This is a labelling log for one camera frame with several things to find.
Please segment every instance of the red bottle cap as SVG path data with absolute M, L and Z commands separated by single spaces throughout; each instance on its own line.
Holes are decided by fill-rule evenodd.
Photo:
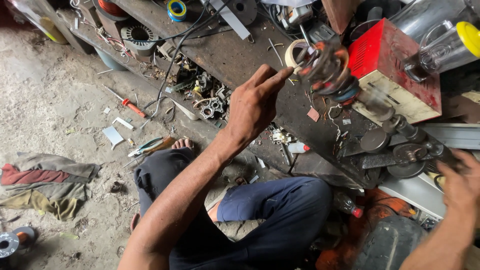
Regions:
M 358 207 L 355 207 L 353 210 L 352 210 L 352 215 L 354 215 L 356 218 L 361 218 L 362 215 L 363 215 L 363 210 L 358 208 Z

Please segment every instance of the dark pants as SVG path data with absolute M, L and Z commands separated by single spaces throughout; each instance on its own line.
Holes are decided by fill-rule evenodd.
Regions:
M 157 151 L 134 173 L 140 214 L 194 159 L 183 147 Z M 170 269 L 293 269 L 316 238 L 332 202 L 326 182 L 294 177 L 233 187 L 218 207 L 219 221 L 266 219 L 230 241 L 202 207 L 170 254 Z

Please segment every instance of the red handle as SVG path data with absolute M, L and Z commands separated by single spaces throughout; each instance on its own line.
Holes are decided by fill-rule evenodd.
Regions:
M 142 112 L 141 109 L 137 108 L 137 106 L 133 105 L 130 100 L 128 100 L 128 98 L 124 99 L 122 101 L 122 105 L 123 106 L 127 106 L 128 108 L 132 109 L 132 111 L 136 112 L 138 115 L 142 116 L 142 117 L 146 117 L 147 115 Z

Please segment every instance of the forearm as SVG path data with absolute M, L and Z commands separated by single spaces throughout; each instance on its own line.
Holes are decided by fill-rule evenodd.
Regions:
M 240 147 L 228 140 L 225 131 L 219 132 L 153 202 L 132 233 L 125 253 L 168 257 L 204 204 L 210 184 L 239 151 Z
M 475 231 L 476 210 L 447 210 L 445 219 L 402 264 L 400 270 L 463 270 Z

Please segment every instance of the concrete floor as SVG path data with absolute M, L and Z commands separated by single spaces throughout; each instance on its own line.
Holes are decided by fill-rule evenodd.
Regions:
M 140 127 L 143 119 L 125 107 L 107 92 L 102 84 L 110 86 L 130 100 L 138 95 L 140 106 L 154 99 L 155 90 L 132 73 L 108 72 L 98 56 L 79 55 L 70 46 L 51 41 L 35 45 L 39 35 L 26 30 L 0 28 L 0 163 L 12 162 L 16 152 L 49 153 L 68 157 L 77 162 L 102 164 L 97 178 L 89 185 L 92 196 L 82 206 L 73 221 L 61 222 L 50 213 L 39 215 L 33 209 L 0 209 L 0 217 L 21 218 L 3 223 L 3 231 L 30 224 L 39 233 L 33 248 L 17 258 L 19 269 L 115 269 L 130 236 L 130 222 L 139 206 L 126 209 L 138 200 L 132 180 L 134 165 L 122 169 L 130 160 L 130 144 L 123 142 L 113 151 L 102 129 L 118 116 L 130 117 L 132 125 Z M 104 114 L 109 107 L 112 111 Z M 164 100 L 161 112 L 171 107 Z M 143 129 L 130 131 L 119 123 L 113 124 L 124 138 L 146 142 L 156 136 L 166 136 L 172 125 L 175 139 L 184 135 L 193 139 L 197 151 L 204 149 L 215 137 L 216 131 L 202 121 L 189 120 L 179 109 L 171 122 L 152 121 Z M 65 131 L 74 128 L 75 133 Z M 260 181 L 273 179 L 267 169 L 261 169 L 249 152 L 242 152 L 224 170 L 210 192 L 206 203 L 218 195 L 228 180 L 244 176 L 247 180 L 260 175 Z M 125 191 L 109 193 L 114 181 L 125 186 Z M 228 222 L 220 229 L 233 239 L 241 239 L 257 221 Z M 80 236 L 78 240 L 60 237 L 60 232 Z M 73 254 L 79 252 L 76 259 Z

